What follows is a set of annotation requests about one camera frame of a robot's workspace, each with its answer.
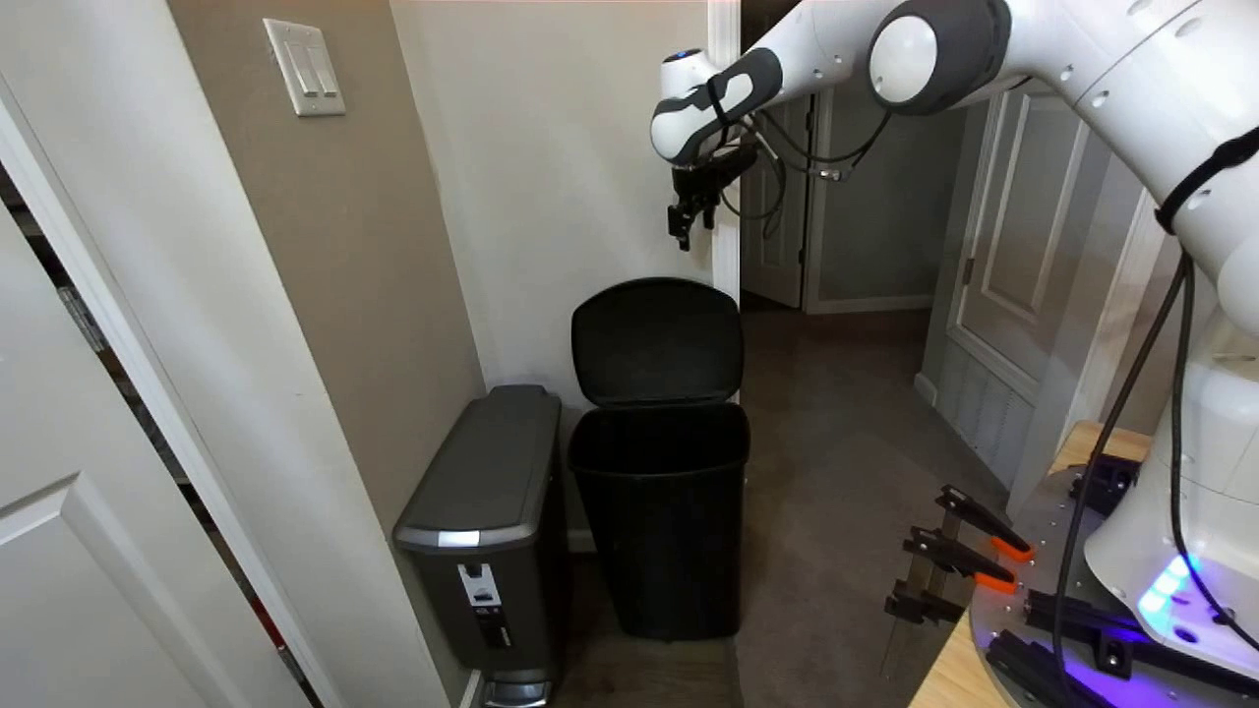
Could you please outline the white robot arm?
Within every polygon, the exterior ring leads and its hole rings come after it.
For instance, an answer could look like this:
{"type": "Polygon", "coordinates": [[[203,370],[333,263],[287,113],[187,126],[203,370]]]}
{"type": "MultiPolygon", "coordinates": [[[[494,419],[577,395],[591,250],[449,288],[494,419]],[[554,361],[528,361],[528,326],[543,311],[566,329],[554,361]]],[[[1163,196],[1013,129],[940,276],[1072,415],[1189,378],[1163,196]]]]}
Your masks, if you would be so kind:
{"type": "Polygon", "coordinates": [[[796,95],[861,80],[937,113],[1053,90],[1155,202],[1206,281],[1177,396],[1088,573],[1163,649],[1259,678],[1259,0],[800,0],[739,58],[659,63],[654,151],[696,172],[796,95]]]}

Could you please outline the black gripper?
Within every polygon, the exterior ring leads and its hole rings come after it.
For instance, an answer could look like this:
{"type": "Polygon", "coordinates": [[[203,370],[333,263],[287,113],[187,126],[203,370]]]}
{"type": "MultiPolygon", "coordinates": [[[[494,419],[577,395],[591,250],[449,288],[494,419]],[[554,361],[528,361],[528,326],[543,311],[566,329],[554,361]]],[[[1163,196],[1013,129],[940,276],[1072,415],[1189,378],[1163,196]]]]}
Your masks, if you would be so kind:
{"type": "Polygon", "coordinates": [[[696,211],[710,210],[718,193],[743,179],[754,160],[754,138],[746,129],[689,134],[671,151],[671,193],[675,206],[664,210],[670,238],[682,253],[691,253],[696,211]]]}

